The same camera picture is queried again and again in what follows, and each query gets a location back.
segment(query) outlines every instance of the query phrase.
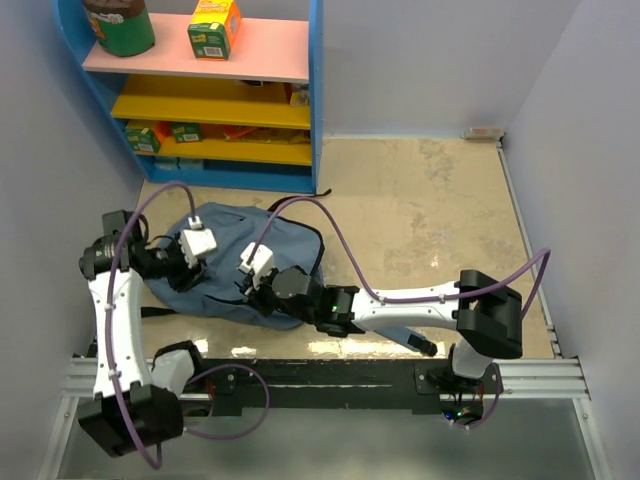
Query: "cardboard box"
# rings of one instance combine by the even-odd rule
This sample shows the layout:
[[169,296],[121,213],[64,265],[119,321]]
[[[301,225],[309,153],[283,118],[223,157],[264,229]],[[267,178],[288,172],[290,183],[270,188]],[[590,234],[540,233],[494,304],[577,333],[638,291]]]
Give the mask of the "cardboard box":
[[196,58],[228,60],[241,21],[234,0],[199,0],[187,29]]
[[260,127],[242,127],[239,125],[221,125],[222,134],[227,140],[237,140],[245,135],[258,130]]
[[197,123],[171,122],[171,133],[176,143],[202,141],[202,130]]
[[311,94],[308,83],[285,83],[284,91],[289,105],[293,107],[309,106]]
[[181,158],[178,162],[180,170],[202,170],[204,169],[204,160],[199,158]]
[[136,152],[158,153],[170,134],[169,122],[129,120],[124,135]]
[[177,170],[178,157],[156,157],[153,166],[158,170]]

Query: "pink shelf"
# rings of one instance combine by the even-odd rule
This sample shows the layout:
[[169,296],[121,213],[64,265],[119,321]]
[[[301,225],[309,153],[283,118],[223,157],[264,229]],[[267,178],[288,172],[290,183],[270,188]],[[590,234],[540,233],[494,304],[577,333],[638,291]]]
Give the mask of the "pink shelf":
[[91,72],[244,78],[307,83],[309,22],[245,18],[224,60],[196,59],[187,36],[191,15],[152,13],[156,45],[134,57],[116,57],[97,43],[83,67]]

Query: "glass panel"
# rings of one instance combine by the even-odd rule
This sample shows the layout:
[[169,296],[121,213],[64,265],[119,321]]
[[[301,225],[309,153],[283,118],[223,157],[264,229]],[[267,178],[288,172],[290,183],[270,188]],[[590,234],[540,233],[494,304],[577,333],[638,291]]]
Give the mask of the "glass panel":
[[[259,415],[189,419],[229,433]],[[164,467],[137,454],[108,457],[75,424],[60,478],[79,479],[593,479],[570,400],[505,400],[466,435],[439,416],[405,411],[273,410],[265,424],[235,441],[185,435],[164,444]]]

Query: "green can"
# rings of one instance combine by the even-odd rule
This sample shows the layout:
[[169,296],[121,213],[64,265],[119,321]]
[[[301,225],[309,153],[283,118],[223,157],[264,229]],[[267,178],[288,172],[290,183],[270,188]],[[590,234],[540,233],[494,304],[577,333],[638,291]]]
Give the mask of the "green can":
[[144,0],[82,0],[98,43],[119,57],[146,52],[156,37]]

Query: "backpack strap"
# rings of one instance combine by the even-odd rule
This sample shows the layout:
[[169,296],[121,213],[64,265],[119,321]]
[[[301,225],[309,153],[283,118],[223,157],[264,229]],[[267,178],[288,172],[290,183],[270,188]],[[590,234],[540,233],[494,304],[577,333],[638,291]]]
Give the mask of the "backpack strap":
[[175,310],[172,310],[171,308],[161,308],[161,307],[142,307],[140,309],[140,316],[142,318],[148,318],[148,317],[164,317],[166,315],[173,315],[176,312]]
[[[320,197],[326,197],[327,195],[329,195],[331,193],[331,189],[328,189],[326,192],[324,193],[316,193],[314,195],[307,195],[309,198],[320,198]],[[276,208],[278,208],[280,205],[282,205],[284,202],[286,202],[287,200],[291,200],[292,198],[296,198],[296,197],[302,197],[304,195],[290,195],[288,197],[282,197],[279,200],[276,200],[273,205],[271,205],[269,208],[267,208],[267,212],[275,212]]]

